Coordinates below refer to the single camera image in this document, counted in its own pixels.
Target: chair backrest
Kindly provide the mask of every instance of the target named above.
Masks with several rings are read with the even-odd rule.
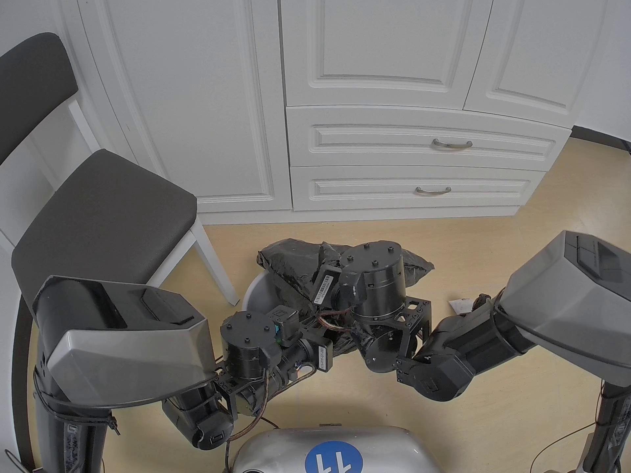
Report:
[[[49,115],[78,91],[63,43],[38,34],[0,57],[0,164]]]

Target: black trash bag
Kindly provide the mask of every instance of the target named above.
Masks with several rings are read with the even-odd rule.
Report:
[[[297,310],[300,321],[307,326],[316,321],[320,312],[309,299],[320,266],[340,267],[339,258],[349,248],[350,245],[331,245],[325,241],[318,245],[287,238],[260,250],[256,262],[271,275],[281,303]],[[403,268],[405,286],[409,288],[433,270],[434,265],[403,249]],[[350,333],[328,330],[326,335],[333,340],[334,356],[355,350]]]

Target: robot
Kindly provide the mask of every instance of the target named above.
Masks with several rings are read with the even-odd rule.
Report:
[[[210,450],[256,425],[298,371],[331,369],[336,329],[350,330],[368,369],[394,372],[426,398],[449,401],[476,374],[535,345],[603,379],[596,429],[579,473],[611,473],[631,419],[631,254],[561,232],[494,298],[432,330],[431,303],[406,295],[401,247],[376,241],[323,265],[312,324],[278,305],[239,311],[220,328],[215,359],[207,320],[175,293],[137,284],[51,276],[31,312],[39,327],[34,371],[44,473],[97,473],[112,410],[162,401],[192,446]],[[344,326],[330,317],[343,317]],[[233,433],[239,414],[254,416]],[[242,446],[233,473],[439,473],[398,428],[274,430]]]

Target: wall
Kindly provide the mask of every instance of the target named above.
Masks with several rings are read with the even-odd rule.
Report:
[[[0,0],[0,55],[29,36],[56,31],[51,0]],[[87,156],[87,147],[61,108],[49,115],[34,132],[50,164],[62,180]],[[0,167],[0,230],[16,243],[50,197],[52,188],[37,169],[24,146]],[[19,288],[10,257],[0,249],[0,450],[16,452],[11,406],[12,343]],[[0,471],[7,459],[0,455]]]
[[[618,0],[596,82],[576,126],[631,141],[631,0]]]

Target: blue sticker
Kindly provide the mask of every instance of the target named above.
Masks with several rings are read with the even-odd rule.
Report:
[[[362,473],[362,469],[362,454],[345,441],[320,443],[305,459],[307,473]]]

